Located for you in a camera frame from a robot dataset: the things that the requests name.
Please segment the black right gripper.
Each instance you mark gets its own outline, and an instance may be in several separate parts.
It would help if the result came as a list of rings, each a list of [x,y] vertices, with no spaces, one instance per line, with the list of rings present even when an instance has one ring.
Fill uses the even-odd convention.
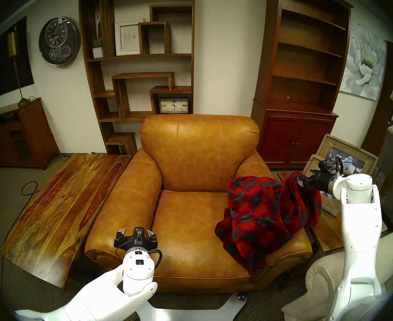
[[[305,190],[318,190],[322,192],[333,192],[335,182],[342,177],[342,172],[332,173],[330,170],[309,170],[309,177],[298,177],[297,183]]]

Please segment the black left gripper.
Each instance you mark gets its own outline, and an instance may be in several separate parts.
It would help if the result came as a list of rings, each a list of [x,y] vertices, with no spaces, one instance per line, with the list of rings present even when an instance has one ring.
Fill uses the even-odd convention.
[[[116,233],[116,238],[114,240],[115,255],[118,255],[118,249],[126,252],[132,248],[140,248],[141,250],[144,250],[146,252],[157,250],[157,235],[152,231],[146,230],[148,238],[125,236],[125,232],[126,229],[121,229]]]

